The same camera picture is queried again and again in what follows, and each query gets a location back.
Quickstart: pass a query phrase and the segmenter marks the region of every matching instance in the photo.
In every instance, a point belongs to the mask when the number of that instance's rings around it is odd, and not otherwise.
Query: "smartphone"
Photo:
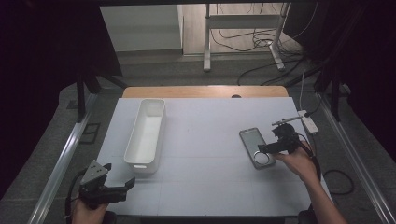
[[[267,167],[276,162],[271,154],[259,151],[258,145],[265,145],[265,141],[258,128],[242,130],[239,132],[239,136],[241,136],[242,142],[256,169]]]

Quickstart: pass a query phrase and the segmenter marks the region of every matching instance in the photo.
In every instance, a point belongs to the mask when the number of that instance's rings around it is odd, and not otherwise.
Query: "white table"
[[[258,127],[276,141],[272,122],[296,117],[291,98],[164,99],[166,126],[158,171],[134,174],[123,160],[142,99],[119,99],[98,156],[112,163],[106,185],[123,186],[136,176],[118,215],[150,217],[289,217],[308,208],[303,182],[283,162],[253,167],[239,131]],[[305,135],[299,120],[290,123]]]

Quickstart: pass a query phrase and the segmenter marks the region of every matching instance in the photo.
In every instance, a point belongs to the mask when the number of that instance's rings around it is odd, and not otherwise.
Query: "gray floor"
[[[174,52],[166,52],[163,55],[123,53],[119,56],[119,59],[123,73],[123,77],[119,77],[119,79],[131,86],[235,85],[238,76],[243,72],[272,62],[268,53],[260,55],[217,55],[213,58],[211,72],[205,73],[200,57],[186,57]],[[302,63],[288,77],[273,84],[282,85],[285,80],[297,77],[309,66],[312,65],[308,62]],[[260,70],[260,72],[244,76],[241,79],[241,84],[258,85],[265,80],[279,76],[280,73],[273,66],[270,66]],[[316,77],[311,77],[304,81],[302,107],[308,111],[315,109],[318,105],[318,98],[312,88],[315,80]],[[101,123],[98,136],[91,145],[78,145],[45,223],[64,222],[64,197],[70,181],[78,170],[88,165],[91,158],[96,157],[106,136],[112,112],[118,98],[121,97],[122,90],[106,80],[100,79],[100,82],[104,89],[98,96],[94,106],[95,109],[89,120],[89,123]],[[299,108],[300,85],[301,83],[288,89],[288,93],[293,97],[297,108]],[[70,107],[70,102],[75,100],[75,86],[70,86],[61,92],[58,109],[46,133],[42,136],[35,152],[0,202],[0,223],[26,223],[29,219],[75,124],[77,110]],[[340,99],[340,116],[351,141],[359,150],[368,170],[375,178],[375,182],[382,190],[395,214],[396,166],[394,161],[359,121],[348,106],[346,98]],[[320,109],[312,115],[312,119],[320,129],[314,139],[311,138],[310,140],[312,143],[316,143],[322,171],[342,170],[352,178],[355,184],[352,193],[343,196],[333,195],[334,203],[350,223],[381,223],[323,110]],[[90,141],[91,139],[90,135],[82,136],[82,140]],[[350,187],[348,181],[341,175],[326,175],[325,179],[330,191],[340,192]],[[119,218],[119,223],[138,222],[139,219],[136,217]],[[296,219],[288,218],[287,223],[296,223]]]

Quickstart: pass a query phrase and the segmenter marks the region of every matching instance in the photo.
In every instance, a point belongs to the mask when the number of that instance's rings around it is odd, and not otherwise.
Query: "hand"
[[[92,210],[82,200],[77,199],[73,211],[73,224],[102,224],[108,204],[100,204],[95,210]]]
[[[309,147],[308,143],[302,142],[304,145]],[[306,152],[298,147],[293,153],[289,155],[276,153],[273,154],[274,158],[285,162],[285,164],[291,169],[297,176],[299,176],[305,184],[312,183],[312,181],[318,181],[317,169],[315,164],[308,157]]]

